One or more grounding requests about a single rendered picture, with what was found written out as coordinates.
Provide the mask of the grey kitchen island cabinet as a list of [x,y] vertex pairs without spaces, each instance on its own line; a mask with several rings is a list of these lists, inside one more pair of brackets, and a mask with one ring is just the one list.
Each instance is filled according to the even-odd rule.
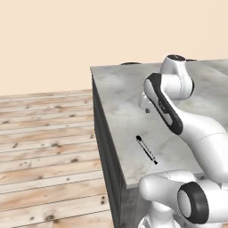
[[91,69],[94,130],[110,200],[114,228],[136,228],[146,205],[138,182],[151,169],[151,160],[136,141],[143,132],[144,112],[134,80]]

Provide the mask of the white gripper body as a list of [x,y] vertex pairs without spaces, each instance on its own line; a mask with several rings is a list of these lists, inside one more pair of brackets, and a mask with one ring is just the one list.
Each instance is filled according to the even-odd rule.
[[145,95],[145,93],[142,93],[140,98],[139,98],[139,102],[138,102],[138,106],[141,110],[146,110],[149,109],[151,111],[152,108],[152,103],[151,101],[147,98],[147,96]]

